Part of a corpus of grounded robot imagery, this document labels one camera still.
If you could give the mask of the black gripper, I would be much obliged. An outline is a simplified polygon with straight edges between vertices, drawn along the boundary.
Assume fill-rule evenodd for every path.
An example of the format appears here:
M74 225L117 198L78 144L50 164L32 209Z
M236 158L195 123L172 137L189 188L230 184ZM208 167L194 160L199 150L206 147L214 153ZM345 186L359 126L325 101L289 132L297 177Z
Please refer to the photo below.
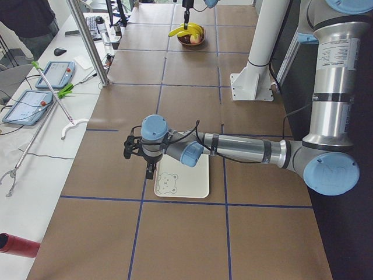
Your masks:
M147 162L146 178L152 179L152 175L154 178L156 174L157 163L161 160L161 158L163 157L163 154L161 152L156 152L150 155L149 153L144 152L143 157L145 161Z
M189 10L194 6L194 0L182 0L182 7L185 8L184 12L184 29L188 28L189 23Z

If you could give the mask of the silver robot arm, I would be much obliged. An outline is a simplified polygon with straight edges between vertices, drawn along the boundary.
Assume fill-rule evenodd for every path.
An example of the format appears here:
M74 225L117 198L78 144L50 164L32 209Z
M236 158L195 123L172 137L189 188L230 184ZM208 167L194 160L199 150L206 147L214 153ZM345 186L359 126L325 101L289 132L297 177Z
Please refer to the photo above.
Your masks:
M347 154L347 131L362 35L372 25L371 1L302 1L300 36L318 43L309 133L301 141L240 138L192 129L179 133L160 115L142 122L135 148L147 161L147 178L157 162L169 155L195 166L200 155L218 155L243 163L270 163L291 170L323 195L352 189L359 166Z
M207 8L213 8L217 5L218 0L204 0ZM184 12L184 29L188 28L190 10L194 8L194 0L182 0L182 7L185 8Z

